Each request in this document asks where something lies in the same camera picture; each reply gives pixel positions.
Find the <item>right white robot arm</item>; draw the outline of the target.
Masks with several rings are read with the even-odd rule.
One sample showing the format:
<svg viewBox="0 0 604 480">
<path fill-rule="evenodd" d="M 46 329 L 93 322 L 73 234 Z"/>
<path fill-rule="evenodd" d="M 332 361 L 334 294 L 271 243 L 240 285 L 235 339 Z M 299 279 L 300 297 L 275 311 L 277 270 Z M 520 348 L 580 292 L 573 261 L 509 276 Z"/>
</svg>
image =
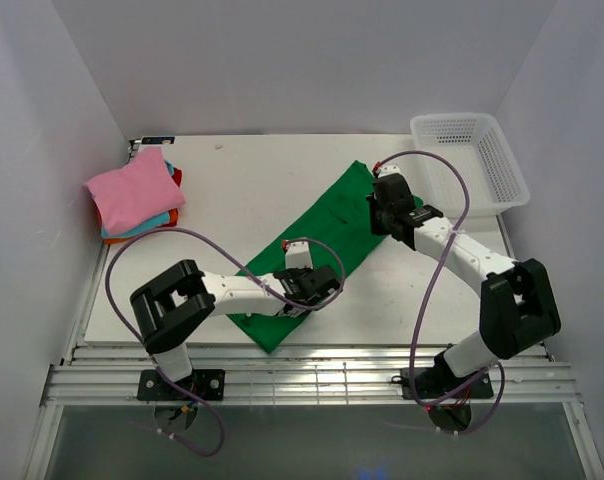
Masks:
<svg viewBox="0 0 604 480">
<path fill-rule="evenodd" d="M 396 167 L 374 175 L 367 198 L 371 231 L 388 235 L 437 261 L 480 299 L 475 332 L 439 353 L 432 367 L 411 369 L 406 386 L 423 399 L 456 397 L 479 371 L 556 335 L 560 315 L 546 268 L 535 259 L 517 261 L 493 252 L 455 229 L 430 205 L 418 206 Z"/>
</svg>

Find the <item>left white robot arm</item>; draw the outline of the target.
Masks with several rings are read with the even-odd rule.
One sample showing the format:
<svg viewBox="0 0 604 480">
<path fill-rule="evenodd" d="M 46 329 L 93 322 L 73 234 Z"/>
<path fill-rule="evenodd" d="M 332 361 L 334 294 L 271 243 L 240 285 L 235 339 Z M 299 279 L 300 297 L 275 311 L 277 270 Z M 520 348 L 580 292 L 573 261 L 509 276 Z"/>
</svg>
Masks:
<svg viewBox="0 0 604 480">
<path fill-rule="evenodd" d="M 172 399 L 187 397 L 194 387 L 188 337 L 209 317 L 263 315 L 297 318 L 340 288 L 336 271 L 288 268 L 259 276 L 223 276 L 182 260 L 130 296 L 147 353 L 162 371 L 160 388 Z"/>
</svg>

